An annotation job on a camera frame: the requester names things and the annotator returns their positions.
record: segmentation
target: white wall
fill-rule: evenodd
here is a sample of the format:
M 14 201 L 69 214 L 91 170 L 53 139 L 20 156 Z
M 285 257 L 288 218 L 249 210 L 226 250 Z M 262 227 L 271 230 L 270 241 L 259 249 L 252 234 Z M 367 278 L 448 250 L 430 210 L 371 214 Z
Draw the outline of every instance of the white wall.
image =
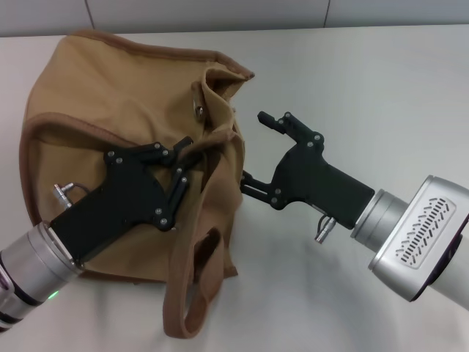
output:
M 0 0 L 0 36 L 469 23 L 469 0 Z

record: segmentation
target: white table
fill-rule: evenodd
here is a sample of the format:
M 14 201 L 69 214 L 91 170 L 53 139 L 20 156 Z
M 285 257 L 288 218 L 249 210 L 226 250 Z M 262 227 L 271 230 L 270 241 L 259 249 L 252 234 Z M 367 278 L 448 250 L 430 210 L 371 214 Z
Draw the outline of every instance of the white table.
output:
M 469 26 L 132 34 L 224 52 L 256 73 L 233 105 L 245 168 L 269 181 L 292 145 L 260 125 L 291 111 L 325 136 L 325 157 L 410 201 L 428 174 L 469 187 Z M 26 99 L 60 37 L 0 39 L 0 248 L 30 228 L 18 174 Z M 261 153 L 262 146 L 269 153 Z M 318 213 L 245 197 L 224 282 L 193 340 L 163 333 L 163 285 L 78 280 L 0 339 L 2 351 L 467 351 L 469 312 L 428 289 L 407 303 L 368 271 L 373 254 Z

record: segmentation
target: bag strap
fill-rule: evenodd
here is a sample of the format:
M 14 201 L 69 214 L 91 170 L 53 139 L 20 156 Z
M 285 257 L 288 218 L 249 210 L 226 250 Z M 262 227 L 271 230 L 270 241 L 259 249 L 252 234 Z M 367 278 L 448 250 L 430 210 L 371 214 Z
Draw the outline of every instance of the bag strap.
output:
M 224 241 L 220 229 L 241 203 L 239 185 L 221 155 L 198 204 L 185 220 L 169 260 L 163 304 L 163 325 L 168 336 L 191 338 L 203 326 L 212 300 L 224 279 Z M 188 288 L 198 278 L 187 307 Z

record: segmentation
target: tan canvas bag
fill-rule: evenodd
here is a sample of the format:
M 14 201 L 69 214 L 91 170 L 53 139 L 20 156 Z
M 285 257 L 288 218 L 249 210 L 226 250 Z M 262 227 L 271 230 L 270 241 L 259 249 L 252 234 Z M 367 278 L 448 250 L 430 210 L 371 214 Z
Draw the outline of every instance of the tan canvas bag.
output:
M 29 96 L 20 170 L 33 224 L 63 211 L 54 183 L 97 188 L 106 176 L 103 152 L 114 145 L 158 141 L 172 148 L 189 136 L 194 143 L 182 154 L 203 152 L 172 231 L 139 225 L 85 263 L 98 277 L 167 282 L 163 322 L 173 337 L 196 335 L 223 278 L 237 274 L 227 249 L 241 202 L 244 147 L 229 99 L 253 76 L 215 51 L 86 30 L 60 41 Z M 155 176 L 169 184 L 169 170 L 157 168 Z M 70 193 L 74 202 L 83 196 Z

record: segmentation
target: brown trim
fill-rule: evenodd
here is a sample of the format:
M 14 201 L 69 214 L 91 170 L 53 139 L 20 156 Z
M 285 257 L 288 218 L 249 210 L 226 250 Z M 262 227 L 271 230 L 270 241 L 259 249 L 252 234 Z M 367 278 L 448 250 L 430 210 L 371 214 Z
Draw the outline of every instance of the brown trim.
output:
M 37 203 L 34 198 L 34 191 L 32 182 L 30 180 L 29 170 L 29 142 L 34 138 L 37 130 L 45 125 L 58 125 L 67 128 L 74 128 L 82 131 L 88 136 L 95 137 L 104 142 L 115 144 L 120 147 L 134 147 L 137 144 L 123 139 L 103 128 L 91 125 L 88 122 L 81 121 L 70 115 L 60 114 L 56 112 L 48 112 L 38 114 L 27 120 L 23 125 L 23 133 L 21 134 L 20 140 L 20 179 L 21 188 L 23 189 L 24 202 L 26 203 L 26 209 L 28 210 L 29 218 L 33 225 L 39 224 L 42 219 L 37 208 Z
M 76 37 L 85 37 L 92 40 L 99 40 L 115 48 L 125 50 L 131 54 L 158 57 L 161 59 L 178 59 L 203 62 L 218 62 L 226 68 L 239 73 L 245 77 L 246 81 L 254 77 L 254 73 L 242 65 L 238 64 L 231 57 L 219 51 L 169 48 L 166 46 L 156 46 L 135 43 L 114 34 L 96 31 L 94 29 L 83 29 L 71 34 Z

